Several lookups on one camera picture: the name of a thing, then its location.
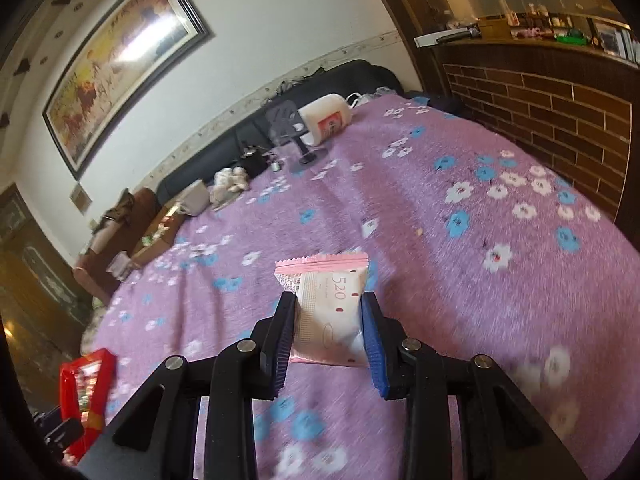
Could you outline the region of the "black phone stand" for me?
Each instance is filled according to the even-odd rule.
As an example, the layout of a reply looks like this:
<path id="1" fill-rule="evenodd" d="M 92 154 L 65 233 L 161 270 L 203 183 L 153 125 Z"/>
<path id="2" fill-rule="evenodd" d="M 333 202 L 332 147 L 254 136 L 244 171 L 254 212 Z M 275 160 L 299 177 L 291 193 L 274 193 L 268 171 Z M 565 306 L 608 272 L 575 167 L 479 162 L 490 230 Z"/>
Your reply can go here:
<path id="1" fill-rule="evenodd" d="M 282 101 L 268 108 L 266 118 L 270 123 L 270 136 L 274 145 L 283 146 L 293 142 L 299 150 L 299 155 L 294 156 L 288 164 L 291 172 L 307 170 L 329 154 L 326 148 L 311 150 L 303 144 L 302 136 L 308 130 L 293 101 Z"/>

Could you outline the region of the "red gift box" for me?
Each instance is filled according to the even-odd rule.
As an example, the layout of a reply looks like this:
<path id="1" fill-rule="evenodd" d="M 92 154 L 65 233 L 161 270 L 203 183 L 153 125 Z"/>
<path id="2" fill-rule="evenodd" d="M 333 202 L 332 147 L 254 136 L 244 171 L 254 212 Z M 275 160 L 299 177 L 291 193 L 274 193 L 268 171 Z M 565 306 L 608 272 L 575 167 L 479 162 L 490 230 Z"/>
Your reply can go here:
<path id="1" fill-rule="evenodd" d="M 108 393 L 115 377 L 116 356 L 102 348 L 63 363 L 58 375 L 61 416 L 80 422 L 84 432 L 65 450 L 77 464 L 105 427 Z"/>

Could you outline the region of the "framed horse painting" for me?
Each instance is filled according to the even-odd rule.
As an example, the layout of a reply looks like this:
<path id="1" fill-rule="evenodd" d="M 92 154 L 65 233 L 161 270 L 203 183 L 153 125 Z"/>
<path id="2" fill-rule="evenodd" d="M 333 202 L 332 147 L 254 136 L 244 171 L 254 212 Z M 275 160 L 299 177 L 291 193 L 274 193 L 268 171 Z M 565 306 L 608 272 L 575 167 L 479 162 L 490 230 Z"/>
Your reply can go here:
<path id="1" fill-rule="evenodd" d="M 160 76 L 210 36 L 191 0 L 117 0 L 58 77 L 42 117 L 72 176 Z"/>

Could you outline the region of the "purple floral tablecloth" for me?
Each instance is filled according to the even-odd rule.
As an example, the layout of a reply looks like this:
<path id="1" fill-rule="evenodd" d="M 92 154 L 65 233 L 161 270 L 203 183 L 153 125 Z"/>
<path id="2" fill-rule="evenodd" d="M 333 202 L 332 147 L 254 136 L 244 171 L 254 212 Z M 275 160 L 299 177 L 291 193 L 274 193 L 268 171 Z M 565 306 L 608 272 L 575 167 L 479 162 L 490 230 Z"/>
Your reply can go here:
<path id="1" fill-rule="evenodd" d="M 492 356 L 585 475 L 639 433 L 639 255 L 601 206 L 474 122 L 399 96 L 355 110 L 329 156 L 256 178 L 119 286 L 94 345 L 114 416 L 172 354 L 214 356 L 269 316 L 280 260 L 365 252 L 383 312 L 437 352 Z"/>

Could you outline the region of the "black sofa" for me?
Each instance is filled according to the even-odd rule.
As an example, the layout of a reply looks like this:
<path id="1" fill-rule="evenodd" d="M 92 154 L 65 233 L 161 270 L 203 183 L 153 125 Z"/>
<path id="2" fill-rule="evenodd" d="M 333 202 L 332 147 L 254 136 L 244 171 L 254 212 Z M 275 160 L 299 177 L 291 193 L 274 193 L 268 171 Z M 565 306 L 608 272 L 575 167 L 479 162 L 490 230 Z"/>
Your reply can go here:
<path id="1" fill-rule="evenodd" d="M 224 128 L 221 136 L 206 143 L 204 148 L 163 177 L 155 190 L 157 203 L 166 204 L 196 180 L 210 182 L 215 172 L 234 166 L 250 150 L 270 151 L 280 141 L 288 142 L 296 134 L 300 136 L 307 129 L 302 107 L 316 99 L 330 93 L 344 98 L 353 93 L 372 94 L 383 87 L 400 96 L 405 93 L 391 70 L 365 60 L 350 61 L 330 70 L 320 68 L 293 84 L 291 89 L 268 100 L 236 125 Z"/>

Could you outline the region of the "pink white snack packet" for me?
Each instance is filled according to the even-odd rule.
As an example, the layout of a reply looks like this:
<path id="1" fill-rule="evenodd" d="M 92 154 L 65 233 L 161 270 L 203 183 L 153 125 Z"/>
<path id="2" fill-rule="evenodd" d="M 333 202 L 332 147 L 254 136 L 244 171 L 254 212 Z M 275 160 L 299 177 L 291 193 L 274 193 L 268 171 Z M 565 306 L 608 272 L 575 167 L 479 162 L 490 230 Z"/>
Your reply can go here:
<path id="1" fill-rule="evenodd" d="M 365 366 L 360 298 L 369 274 L 364 252 L 278 261 L 274 275 L 296 296 L 291 360 L 329 366 Z"/>

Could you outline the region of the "brown cardboard tray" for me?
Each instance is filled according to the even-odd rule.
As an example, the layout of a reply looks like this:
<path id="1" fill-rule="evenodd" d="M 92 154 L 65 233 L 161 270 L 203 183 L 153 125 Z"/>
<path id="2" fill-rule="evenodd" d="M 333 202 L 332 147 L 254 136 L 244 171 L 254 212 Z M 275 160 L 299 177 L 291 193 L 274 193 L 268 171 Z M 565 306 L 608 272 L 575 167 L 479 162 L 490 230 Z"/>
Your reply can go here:
<path id="1" fill-rule="evenodd" d="M 152 220 L 142 239 L 134 248 L 131 256 L 134 267 L 142 269 L 167 252 L 174 244 L 184 220 L 186 220 L 186 215 L 180 210 L 180 204 L 175 198 L 160 208 L 160 212 Z"/>

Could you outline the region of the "white ceramic bowl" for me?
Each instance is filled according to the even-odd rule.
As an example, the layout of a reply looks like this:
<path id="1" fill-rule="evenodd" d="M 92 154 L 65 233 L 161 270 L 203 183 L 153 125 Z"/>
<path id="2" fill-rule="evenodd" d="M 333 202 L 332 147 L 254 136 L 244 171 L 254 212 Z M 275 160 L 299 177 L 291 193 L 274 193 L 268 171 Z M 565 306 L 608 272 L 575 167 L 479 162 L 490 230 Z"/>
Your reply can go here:
<path id="1" fill-rule="evenodd" d="M 180 193 L 177 202 L 182 214 L 196 217 L 210 205 L 210 192 L 203 180 L 198 179 Z"/>

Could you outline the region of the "clear plastic cup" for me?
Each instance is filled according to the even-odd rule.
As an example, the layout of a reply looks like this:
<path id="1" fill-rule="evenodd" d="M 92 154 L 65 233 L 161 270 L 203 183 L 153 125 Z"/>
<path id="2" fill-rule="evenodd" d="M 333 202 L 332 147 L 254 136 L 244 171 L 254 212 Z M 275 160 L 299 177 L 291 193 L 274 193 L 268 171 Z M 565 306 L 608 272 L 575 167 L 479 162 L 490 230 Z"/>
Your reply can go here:
<path id="1" fill-rule="evenodd" d="M 134 264 L 126 252 L 119 252 L 114 255 L 114 258 L 106 267 L 106 272 L 119 282 L 126 281 L 132 270 L 134 270 Z"/>

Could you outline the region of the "white paper cup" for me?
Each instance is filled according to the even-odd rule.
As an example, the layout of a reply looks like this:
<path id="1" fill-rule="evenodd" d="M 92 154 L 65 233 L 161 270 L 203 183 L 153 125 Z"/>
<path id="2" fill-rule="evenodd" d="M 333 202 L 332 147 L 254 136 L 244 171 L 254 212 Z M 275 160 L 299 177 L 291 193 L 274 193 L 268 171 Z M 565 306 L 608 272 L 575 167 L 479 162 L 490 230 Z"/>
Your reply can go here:
<path id="1" fill-rule="evenodd" d="M 322 96 L 299 110 L 308 132 L 302 136 L 303 144 L 318 146 L 340 133 L 352 122 L 352 109 L 337 93 Z"/>

